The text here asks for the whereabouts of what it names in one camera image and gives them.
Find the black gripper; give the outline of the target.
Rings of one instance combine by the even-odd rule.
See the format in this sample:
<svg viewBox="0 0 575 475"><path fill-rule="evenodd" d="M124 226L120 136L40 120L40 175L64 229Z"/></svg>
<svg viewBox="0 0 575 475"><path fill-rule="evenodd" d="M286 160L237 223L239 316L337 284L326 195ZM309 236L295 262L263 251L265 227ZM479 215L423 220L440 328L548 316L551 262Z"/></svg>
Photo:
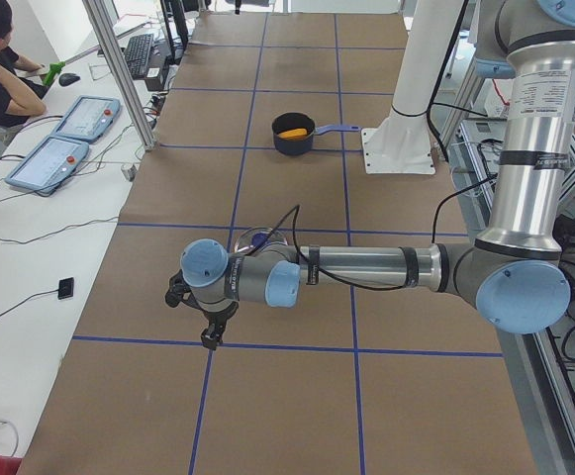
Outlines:
<svg viewBox="0 0 575 475"><path fill-rule="evenodd" d="M201 333L201 342L205 348L213 350L217 350L222 344L222 335L226 331L227 322L239 309L239 303L231 299L225 299L218 303L200 301L182 274L174 274L169 279L164 300L171 308L183 304L203 313L208 321L208 326Z"/></svg>

